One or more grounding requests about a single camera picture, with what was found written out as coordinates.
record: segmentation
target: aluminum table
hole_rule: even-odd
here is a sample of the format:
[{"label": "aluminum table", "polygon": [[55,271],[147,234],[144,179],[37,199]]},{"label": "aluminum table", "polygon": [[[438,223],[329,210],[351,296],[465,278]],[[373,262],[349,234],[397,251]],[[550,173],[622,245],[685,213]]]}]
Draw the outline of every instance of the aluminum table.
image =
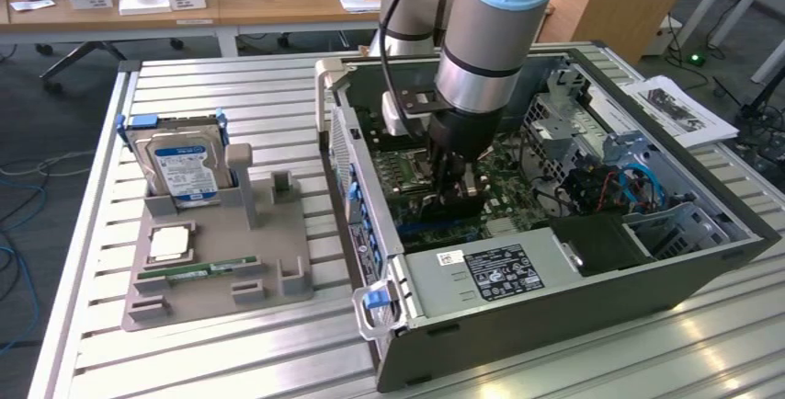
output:
[{"label": "aluminum table", "polygon": [[[618,83],[640,75],[575,43]],[[563,45],[542,45],[566,48]],[[357,332],[314,119],[314,63],[353,53],[143,63],[118,75],[31,398],[718,397],[785,392],[785,242],[668,312],[379,394]],[[120,330],[144,180],[114,118],[223,108],[251,173],[300,180],[317,288],[307,302],[127,333]],[[785,233],[785,199],[721,145],[694,155]]]}]

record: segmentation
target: hard drive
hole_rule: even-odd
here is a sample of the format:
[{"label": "hard drive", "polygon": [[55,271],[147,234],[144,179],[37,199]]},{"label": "hard drive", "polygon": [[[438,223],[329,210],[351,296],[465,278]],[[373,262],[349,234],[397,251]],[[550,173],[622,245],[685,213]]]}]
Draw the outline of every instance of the hard drive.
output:
[{"label": "hard drive", "polygon": [[234,186],[226,165],[226,117],[118,117],[118,134],[136,156],[150,195],[171,195],[178,208],[218,202],[219,189]]}]

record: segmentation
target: table leg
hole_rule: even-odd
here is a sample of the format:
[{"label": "table leg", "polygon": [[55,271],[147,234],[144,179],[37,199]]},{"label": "table leg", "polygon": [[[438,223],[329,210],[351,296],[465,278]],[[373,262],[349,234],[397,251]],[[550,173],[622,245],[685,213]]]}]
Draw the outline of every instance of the table leg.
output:
[{"label": "table leg", "polygon": [[748,8],[753,2],[754,2],[754,0],[738,1],[738,5],[733,9],[728,18],[725,19],[725,22],[722,22],[722,25],[717,29],[717,33],[714,33],[714,36],[712,37],[712,40],[709,41],[709,44],[712,46],[718,47],[722,44],[722,41],[728,37],[728,34],[732,32],[732,29],[736,26],[738,19],[741,19],[741,16],[745,15]]},{"label": "table leg", "polygon": [[765,80],[770,77],[774,70],[777,69],[778,65],[782,63],[782,61],[785,61],[785,40],[782,41],[782,43],[780,43],[780,46],[762,63],[761,68],[758,68],[758,71],[756,71],[756,74],[752,75],[750,80],[756,84],[764,83]]},{"label": "table leg", "polygon": [[220,27],[216,29],[216,38],[219,38],[220,57],[238,57],[236,52],[236,27]]},{"label": "table leg", "polygon": [[688,41],[689,36],[692,35],[692,32],[698,27],[698,24],[701,23],[702,18],[706,16],[706,12],[709,11],[709,8],[712,7],[712,5],[714,4],[716,1],[717,0],[701,0],[701,3],[698,4],[698,7],[696,8],[694,13],[689,17],[689,21],[686,22],[685,26],[682,27],[682,30],[678,33],[678,36],[676,37],[676,41],[678,42],[680,45],[682,45],[682,46],[685,45],[685,42]]}]

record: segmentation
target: office chair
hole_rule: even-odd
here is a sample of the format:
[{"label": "office chair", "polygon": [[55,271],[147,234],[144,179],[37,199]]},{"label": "office chair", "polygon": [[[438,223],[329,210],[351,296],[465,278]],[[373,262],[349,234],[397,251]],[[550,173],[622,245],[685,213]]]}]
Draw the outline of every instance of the office chair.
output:
[{"label": "office chair", "polygon": [[[180,39],[170,39],[170,45],[175,50],[183,50],[184,44]],[[49,79],[52,79],[58,73],[66,70],[76,61],[90,54],[92,50],[104,50],[118,61],[124,61],[127,59],[111,42],[106,40],[84,42],[79,47],[76,47],[76,49],[74,49],[68,56],[60,59],[58,63],[49,67],[44,74],[37,77],[41,81],[44,91],[52,94],[60,94],[63,92],[63,85],[59,82],[52,82]],[[39,54],[45,56],[49,56],[53,53],[52,46],[41,44],[36,44],[36,51]]]}]

